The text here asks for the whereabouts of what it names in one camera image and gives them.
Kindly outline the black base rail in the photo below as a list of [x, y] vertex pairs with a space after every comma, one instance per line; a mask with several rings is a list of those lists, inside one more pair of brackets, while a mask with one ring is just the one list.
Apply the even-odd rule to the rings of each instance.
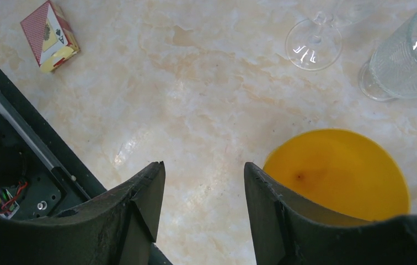
[[15, 212], [7, 220], [54, 216], [105, 192], [59, 135], [0, 69], [0, 189]]

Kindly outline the pink card box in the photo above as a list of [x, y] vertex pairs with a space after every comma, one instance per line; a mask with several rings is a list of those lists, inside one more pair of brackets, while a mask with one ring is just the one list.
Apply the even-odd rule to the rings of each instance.
[[54, 71], [80, 51], [61, 8], [52, 1], [43, 3], [20, 25], [43, 73]]

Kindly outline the clear wine glass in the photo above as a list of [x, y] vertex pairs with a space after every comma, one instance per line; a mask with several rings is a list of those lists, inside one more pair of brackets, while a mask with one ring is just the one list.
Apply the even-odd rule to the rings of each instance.
[[298, 68], [318, 71], [329, 67], [340, 56], [340, 28], [369, 17], [381, 1], [316, 0], [300, 1], [307, 19], [297, 23], [288, 33], [285, 51]]

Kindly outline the yellow wine glass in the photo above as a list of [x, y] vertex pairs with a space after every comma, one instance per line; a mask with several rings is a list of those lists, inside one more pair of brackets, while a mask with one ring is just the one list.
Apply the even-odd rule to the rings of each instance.
[[350, 130], [297, 135], [268, 155], [263, 170], [312, 202], [353, 218], [383, 221], [410, 213], [409, 187], [396, 161]]

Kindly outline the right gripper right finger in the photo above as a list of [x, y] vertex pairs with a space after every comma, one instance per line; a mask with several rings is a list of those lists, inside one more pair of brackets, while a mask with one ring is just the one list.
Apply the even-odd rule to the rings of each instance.
[[244, 186], [257, 264], [417, 264], [417, 215], [365, 221], [340, 214], [252, 162]]

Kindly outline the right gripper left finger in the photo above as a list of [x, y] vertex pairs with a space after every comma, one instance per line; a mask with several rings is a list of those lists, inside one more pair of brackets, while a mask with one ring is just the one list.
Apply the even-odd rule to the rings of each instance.
[[163, 162], [75, 207], [31, 220], [0, 218], [0, 264], [166, 264], [156, 246]]

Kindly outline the clear ribbed short glass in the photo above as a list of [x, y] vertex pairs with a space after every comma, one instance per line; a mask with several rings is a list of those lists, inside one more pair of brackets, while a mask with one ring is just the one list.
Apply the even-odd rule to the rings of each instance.
[[362, 66], [359, 87], [378, 102], [417, 98], [417, 12]]

